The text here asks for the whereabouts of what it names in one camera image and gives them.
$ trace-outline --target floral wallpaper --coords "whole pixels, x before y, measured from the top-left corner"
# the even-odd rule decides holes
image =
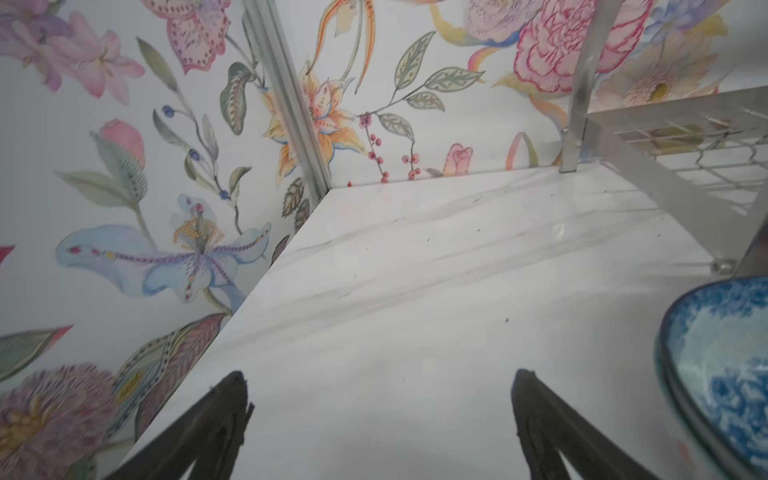
[[[277,4],[334,187],[561,161],[596,0]],[[764,84],[767,18],[759,0],[626,0],[591,110]]]
[[[243,12],[0,1],[0,478],[105,477],[309,217]]]

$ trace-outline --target marble surface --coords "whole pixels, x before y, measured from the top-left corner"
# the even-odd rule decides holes
[[[232,478],[527,478],[509,389],[541,380],[661,478],[652,345],[710,258],[601,165],[332,190],[131,450],[232,370]]]

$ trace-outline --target bowl rim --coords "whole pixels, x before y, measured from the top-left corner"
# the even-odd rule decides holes
[[[756,276],[742,276],[738,278],[728,278],[725,280],[718,280],[716,282],[710,282],[706,283],[704,285],[697,286],[696,288],[692,290],[688,290],[683,295],[679,296],[677,300],[672,303],[672,305],[667,309],[667,312],[664,313],[664,318],[661,320],[661,327],[659,328],[659,334],[657,337],[658,344],[658,359],[660,362],[659,367],[663,369],[663,371],[657,371],[657,376],[660,377],[660,380],[666,380],[668,387],[668,391],[670,393],[670,398],[673,400],[671,403],[673,404],[673,407],[675,408],[675,411],[677,414],[683,419],[684,423],[688,424],[691,427],[692,432],[695,434],[696,430],[694,428],[694,424],[698,423],[700,425],[703,425],[703,428],[708,431],[710,434],[709,436],[713,436],[716,439],[720,440],[719,447],[723,447],[725,452],[736,459],[737,464],[741,465],[742,468],[746,469],[751,475],[752,478],[766,478],[766,476],[759,470],[756,469],[754,465],[747,462],[746,459],[730,444],[730,441],[727,437],[723,436],[723,433],[714,427],[710,420],[704,415],[704,413],[701,411],[701,408],[696,404],[694,401],[693,396],[688,392],[688,389],[686,388],[685,384],[683,383],[683,380],[680,378],[680,376],[677,373],[677,368],[675,368],[674,363],[672,361],[672,352],[670,351],[669,347],[669,334],[670,334],[670,328],[672,327],[672,313],[674,313],[677,308],[680,306],[680,304],[687,300],[691,295],[695,294],[696,292],[699,292],[700,290],[705,290],[708,288],[712,288],[714,286],[723,284],[723,283],[735,283],[735,282],[743,282],[743,281],[750,281],[750,280],[768,280],[768,276],[765,275],[756,275]],[[690,410],[693,415],[696,416],[697,422],[692,422],[690,419],[687,418],[687,414],[684,413],[684,409],[680,408],[678,406],[678,403],[687,406],[688,410]],[[704,449],[708,452],[708,454],[713,453],[713,449],[711,445],[709,445],[707,442],[702,441],[701,434],[696,434],[694,437],[700,441],[701,446],[704,447]],[[733,472],[728,472],[726,468],[724,468],[722,465],[720,465],[721,461],[719,459],[714,461],[716,464],[720,466],[720,468],[726,472],[727,475],[733,476],[734,478],[742,478],[742,475],[735,475]]]

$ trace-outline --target ceramic bowl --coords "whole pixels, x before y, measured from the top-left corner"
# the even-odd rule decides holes
[[[664,316],[656,364],[686,445],[707,459],[700,471],[768,477],[768,277],[683,295]]]

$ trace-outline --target green leaf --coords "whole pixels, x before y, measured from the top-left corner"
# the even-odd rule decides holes
[[[184,158],[184,173],[186,173],[191,180],[194,180],[194,182],[200,185],[202,188],[218,194],[219,189],[216,188],[214,184],[212,184],[207,178],[201,177],[201,175],[197,172],[197,169],[194,167],[194,160],[192,160],[191,153],[192,150],[190,150],[187,153],[187,157]]]
[[[148,189],[147,177],[138,160],[120,145],[97,133],[91,132],[91,137],[96,142],[98,154],[109,173],[127,193],[128,200],[137,204],[147,194]]]
[[[411,95],[410,97],[406,98],[406,101],[408,102],[408,105],[414,108],[418,108],[419,110],[436,108],[438,110],[445,111],[445,105],[443,105],[438,96],[433,94],[431,91],[423,91],[421,93]]]
[[[299,177],[288,186],[285,197],[283,197],[283,218],[288,217],[299,207],[303,196],[304,183],[301,181],[301,177]]]
[[[230,175],[230,199],[233,205],[237,205],[237,198],[240,196],[240,178],[250,172],[250,167],[238,167]]]
[[[191,147],[190,145],[181,139],[178,135],[174,133],[173,130],[171,130],[163,121],[162,118],[160,118],[160,115],[157,114],[157,110],[152,111],[152,123],[154,123],[154,127],[157,129],[158,134],[171,145],[174,145],[175,147],[182,147],[184,150],[189,150]]]
[[[219,158],[219,144],[216,142],[216,134],[213,125],[210,124],[208,114],[203,115],[203,139],[207,145],[206,150],[210,154],[210,161],[214,164],[214,175],[218,175],[219,168],[216,160]]]
[[[440,178],[442,177],[442,172],[436,168],[425,168],[424,171],[429,174],[430,177],[433,178]]]
[[[299,232],[299,228],[301,228],[309,218],[310,199],[305,198],[304,200],[301,200],[299,208],[296,209],[296,218],[293,220],[293,227],[296,229],[295,231],[297,233]]]
[[[411,141],[413,140],[413,129],[408,121],[395,114],[379,114],[379,121],[382,123],[382,127],[390,133],[400,135],[401,137],[407,137]]]
[[[107,438],[123,428],[139,402],[160,382],[168,366],[177,330],[145,343],[120,368],[112,384],[118,413],[107,428]]]
[[[170,70],[170,66],[168,65],[168,62],[165,61],[165,58],[163,58],[163,55],[160,55],[159,51],[155,50],[152,45],[149,45],[141,38],[136,37],[136,39],[139,41],[141,55],[144,57],[144,61],[147,62],[149,69],[152,70],[152,73],[154,73],[169,90],[174,93],[179,93],[179,84],[176,83],[174,73]]]
[[[70,328],[72,325],[0,336],[0,381],[11,378],[47,352]]]
[[[245,85],[253,80],[253,76],[248,67],[239,62],[230,66],[227,76],[229,77],[227,86],[224,87],[219,96],[221,114],[232,129],[232,133],[239,135],[243,133],[243,122],[245,121]]]
[[[419,69],[422,67],[424,53],[427,51],[429,41],[435,32],[424,34],[419,40],[413,42],[397,64],[395,69],[395,90],[407,87],[416,79]]]
[[[187,376],[219,334],[226,313],[215,313],[192,322],[174,333],[167,368],[152,390],[141,400],[135,420],[136,440],[144,433],[165,402]]]
[[[78,171],[57,174],[71,187],[77,189],[83,197],[102,207],[129,207],[128,194],[112,177],[101,172]]]
[[[485,72],[469,71],[459,67],[446,67],[429,75],[425,86],[429,90],[459,91],[475,83]]]

